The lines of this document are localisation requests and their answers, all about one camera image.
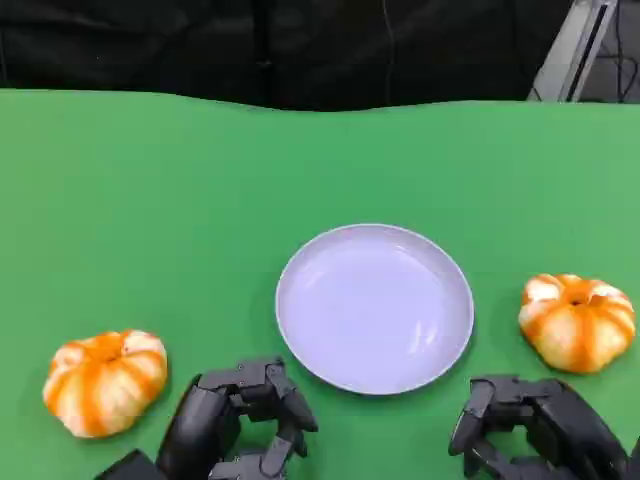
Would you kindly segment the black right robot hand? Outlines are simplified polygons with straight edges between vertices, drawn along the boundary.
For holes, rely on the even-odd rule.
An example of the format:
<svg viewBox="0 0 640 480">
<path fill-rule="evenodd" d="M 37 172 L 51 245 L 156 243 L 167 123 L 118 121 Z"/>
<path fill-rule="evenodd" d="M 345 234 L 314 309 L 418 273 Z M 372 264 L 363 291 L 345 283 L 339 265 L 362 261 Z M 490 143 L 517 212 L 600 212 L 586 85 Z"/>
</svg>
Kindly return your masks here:
<svg viewBox="0 0 640 480">
<path fill-rule="evenodd" d="M 535 456 L 508 457 L 487 438 L 522 426 Z M 448 453 L 462 455 L 464 476 L 494 479 L 637 479 L 639 448 L 627 453 L 596 410 L 567 383 L 487 375 L 470 380 L 470 397 Z"/>
</svg>

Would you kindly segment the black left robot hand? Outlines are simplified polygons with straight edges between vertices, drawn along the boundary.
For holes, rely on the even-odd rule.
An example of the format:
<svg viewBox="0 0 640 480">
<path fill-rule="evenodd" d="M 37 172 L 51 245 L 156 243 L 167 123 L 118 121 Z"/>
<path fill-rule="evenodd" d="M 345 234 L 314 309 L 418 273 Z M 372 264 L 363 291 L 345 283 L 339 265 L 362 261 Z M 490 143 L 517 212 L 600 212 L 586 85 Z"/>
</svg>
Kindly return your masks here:
<svg viewBox="0 0 640 480">
<path fill-rule="evenodd" d="M 240 418 L 275 420 L 267 448 L 231 457 Z M 318 423 L 279 356 L 245 360 L 196 375 L 161 443 L 156 466 L 168 479 L 284 479 L 294 454 L 304 458 L 306 432 Z"/>
</svg>

